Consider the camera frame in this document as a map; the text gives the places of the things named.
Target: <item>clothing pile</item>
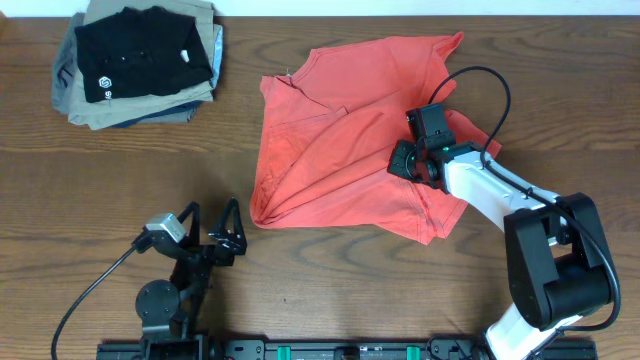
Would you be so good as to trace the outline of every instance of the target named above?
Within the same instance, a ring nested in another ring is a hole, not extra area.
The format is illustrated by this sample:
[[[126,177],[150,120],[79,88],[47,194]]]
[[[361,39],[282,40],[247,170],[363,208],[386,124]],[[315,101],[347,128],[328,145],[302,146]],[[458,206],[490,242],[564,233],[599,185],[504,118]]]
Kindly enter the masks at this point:
[[[92,130],[190,121],[220,74],[213,18],[199,0],[92,0],[58,50],[53,107]]]

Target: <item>red shirt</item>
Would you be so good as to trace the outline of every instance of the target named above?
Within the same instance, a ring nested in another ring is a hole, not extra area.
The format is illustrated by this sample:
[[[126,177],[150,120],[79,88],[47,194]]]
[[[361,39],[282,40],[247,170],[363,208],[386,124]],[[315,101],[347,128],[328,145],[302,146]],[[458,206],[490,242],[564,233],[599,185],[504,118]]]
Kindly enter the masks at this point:
[[[315,49],[293,76],[265,76],[266,102],[251,218],[262,228],[375,224],[429,243],[446,237],[466,202],[387,173],[406,111],[424,106],[448,76],[462,33],[390,37]],[[450,81],[435,102],[455,88]],[[458,142],[487,135],[446,112]],[[492,143],[495,156],[500,145]]]

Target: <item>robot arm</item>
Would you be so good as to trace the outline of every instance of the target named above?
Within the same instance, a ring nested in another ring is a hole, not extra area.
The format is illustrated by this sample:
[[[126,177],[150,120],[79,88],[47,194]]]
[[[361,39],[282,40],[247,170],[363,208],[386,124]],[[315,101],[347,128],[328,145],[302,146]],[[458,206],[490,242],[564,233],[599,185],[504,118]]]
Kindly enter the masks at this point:
[[[613,264],[590,198],[580,193],[561,197],[536,188],[485,153],[494,170],[489,171],[481,162],[477,144],[455,143],[440,104],[409,111],[407,118],[418,144],[400,140],[389,173],[467,201],[505,233],[514,304],[487,330],[486,354],[478,354],[478,359],[489,354],[497,360],[525,359],[544,346],[557,329],[612,302],[614,289],[603,259],[583,236],[547,205],[494,172],[571,214],[589,230],[608,263]],[[573,251],[554,258],[549,247],[556,244],[572,244]]]

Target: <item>black cable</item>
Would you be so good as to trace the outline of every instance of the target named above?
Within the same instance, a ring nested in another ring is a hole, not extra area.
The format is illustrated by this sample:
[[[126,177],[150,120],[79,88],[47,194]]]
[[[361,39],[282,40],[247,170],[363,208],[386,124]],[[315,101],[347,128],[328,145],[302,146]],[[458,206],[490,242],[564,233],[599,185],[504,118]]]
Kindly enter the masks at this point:
[[[109,276],[109,274],[111,274],[113,270],[115,270],[120,264],[122,264],[122,262],[125,261],[129,257],[129,255],[133,253],[134,250],[135,250],[134,248],[127,250],[127,252],[124,253],[122,257],[118,259],[118,261],[113,263],[113,265],[111,265],[111,267],[107,269],[107,271],[105,271],[104,274],[102,274],[96,281],[94,281],[93,284],[91,284],[91,286],[89,286],[87,290],[85,290],[82,293],[82,295],[78,297],[78,300],[76,300],[76,302],[74,302],[73,305],[71,305],[69,310],[67,310],[67,313],[64,314],[64,316],[62,317],[62,320],[60,320],[60,325],[58,325],[58,328],[56,329],[56,333],[53,335],[53,340],[51,341],[51,359],[52,360],[58,360],[58,355],[56,353],[57,352],[56,348],[58,347],[58,338],[60,338],[60,333],[62,333],[62,328],[64,327],[67,320],[69,320],[71,313],[73,313],[73,311],[78,307],[78,305],[80,305],[82,300],[84,300],[84,298],[86,298],[87,295],[89,295],[89,293],[91,293],[91,291],[93,291],[93,289],[95,289],[96,286],[98,286],[102,282],[102,280],[104,280],[107,276]]]
[[[541,202],[545,206],[548,206],[556,214],[558,214],[559,216],[564,218],[569,226],[573,227],[576,231],[578,231],[587,240],[589,245],[593,248],[593,250],[602,259],[602,262],[604,264],[604,268],[605,268],[606,273],[607,273],[607,277],[609,278],[609,282],[611,283],[611,287],[612,287],[612,290],[613,290],[613,309],[611,310],[611,315],[609,316],[609,318],[607,318],[607,320],[605,320],[604,322],[602,322],[600,324],[597,324],[597,325],[562,326],[562,327],[559,327],[558,329],[556,329],[556,332],[550,338],[552,338],[552,341],[553,341],[553,340],[555,340],[556,337],[558,337],[559,335],[562,335],[565,331],[598,331],[598,330],[603,330],[603,329],[608,328],[609,326],[611,326],[616,321],[616,319],[618,318],[618,315],[620,314],[620,307],[621,307],[620,283],[619,283],[619,280],[618,280],[618,276],[613,271],[613,266],[609,262],[609,259],[604,255],[604,251],[601,248],[601,246],[595,241],[594,237],[589,233],[589,231],[580,222],[578,222],[571,215],[569,215],[565,210],[563,210],[561,207],[559,207],[555,203],[552,203],[551,201],[549,201],[549,200],[541,197],[540,195],[536,194],[533,191],[533,188],[525,189],[524,187],[520,186],[520,184],[517,184],[516,182],[514,182],[511,179],[507,178],[506,176],[501,174],[499,171],[495,170],[491,166],[491,162],[487,161],[486,158],[485,158],[485,154],[487,152],[487,149],[489,148],[489,145],[491,144],[491,141],[493,140],[493,138],[496,136],[496,134],[498,133],[498,131],[502,127],[502,124],[504,123],[504,121],[507,118],[507,115],[509,114],[509,109],[511,108],[511,91],[509,90],[509,85],[507,84],[506,80],[497,71],[495,71],[493,69],[490,69],[488,67],[485,67],[485,66],[470,66],[470,67],[458,70],[458,71],[454,72],[453,74],[449,75],[446,79],[444,79],[440,83],[440,85],[438,85],[438,87],[433,92],[433,94],[431,95],[431,98],[429,99],[429,104],[431,104],[433,99],[435,99],[436,95],[438,94],[438,91],[440,91],[440,89],[447,82],[449,82],[451,79],[455,78],[456,76],[458,76],[458,75],[460,75],[462,73],[465,73],[467,71],[471,71],[471,70],[486,71],[486,72],[494,75],[495,77],[497,77],[498,80],[500,80],[500,82],[504,86],[505,94],[506,94],[506,97],[507,97],[504,113],[502,114],[502,117],[500,118],[500,121],[498,121],[498,125],[496,125],[496,128],[493,130],[491,135],[489,135],[489,138],[485,142],[484,147],[482,148],[482,151],[480,152],[480,162],[482,163],[482,166],[484,168],[486,168],[487,170],[489,170],[489,172],[491,172],[493,175],[498,177],[500,180],[502,180],[505,183],[513,186],[515,189],[517,189],[518,191],[521,191],[523,194],[526,194],[527,196],[531,197],[532,199],[535,199],[535,200]],[[543,343],[542,344],[543,346],[540,346],[538,348],[537,352],[542,351],[542,349],[544,349],[544,347],[546,345],[548,345],[549,343],[551,343],[551,341]]]

